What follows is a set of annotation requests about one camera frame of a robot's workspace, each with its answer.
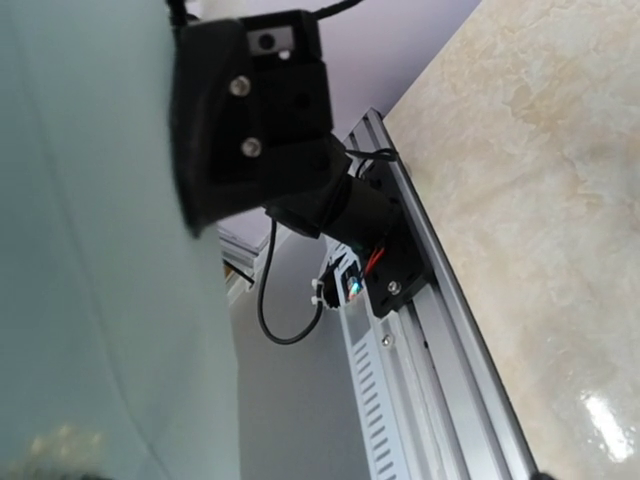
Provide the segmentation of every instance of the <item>marble wall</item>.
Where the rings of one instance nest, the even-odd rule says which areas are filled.
[[[485,0],[386,119],[541,469],[640,476],[640,2]]]

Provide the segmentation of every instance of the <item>ventilation slot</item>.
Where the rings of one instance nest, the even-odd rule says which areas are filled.
[[[404,456],[386,390],[384,372],[372,338],[364,337],[351,350],[356,394],[363,407],[362,429],[370,453],[373,480],[405,478]]]

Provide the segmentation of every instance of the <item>black cable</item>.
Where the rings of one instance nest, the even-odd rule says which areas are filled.
[[[367,165],[367,159],[363,159],[362,162],[360,162],[360,165],[358,165],[358,168],[356,169],[356,174],[354,175],[356,178],[361,178],[360,175],[362,175],[362,172],[365,170],[365,165]]]
[[[352,157],[361,158],[362,162],[358,165],[356,169],[355,178],[360,178],[360,175],[365,170],[365,165],[367,164],[367,160],[382,160],[385,162],[395,162],[398,160],[398,152],[396,152],[393,148],[381,148],[380,150],[376,150],[375,152],[360,152],[358,150],[345,150],[346,153],[351,155]]]
[[[233,270],[242,278],[244,278],[247,282],[251,284],[252,287],[256,283],[256,281],[253,278],[251,278],[249,275],[244,273],[242,270],[240,270],[238,267],[236,267],[233,263],[229,262],[228,260],[222,260],[222,263],[224,263],[225,267],[227,267],[230,270]]]
[[[316,306],[316,313],[311,319],[311,322],[307,327],[300,332],[295,337],[291,338],[280,338],[276,337],[269,327],[267,326],[267,322],[264,318],[264,291],[267,287],[267,278],[269,277],[269,270],[271,270],[271,262],[273,261],[273,252],[276,247],[276,230],[278,227],[278,222],[275,220],[271,220],[271,235],[269,236],[269,250],[267,251],[267,260],[264,264],[264,272],[262,273],[262,279],[260,280],[260,287],[258,287],[258,323],[260,324],[260,328],[262,329],[265,336],[271,340],[273,343],[277,343],[278,345],[293,345],[294,343],[298,343],[309,335],[318,322],[320,321],[320,317],[322,317],[322,310],[324,309],[322,305],[322,300],[318,300],[318,305]],[[316,296],[318,299],[322,296],[322,286],[318,285],[316,289]]]
[[[362,0],[343,0],[342,2],[338,2],[333,5],[329,5],[328,7],[321,8],[320,10],[313,12],[313,15],[318,20],[333,17],[334,15],[342,13],[345,10],[349,10],[350,8],[355,7],[360,2],[362,2]]]

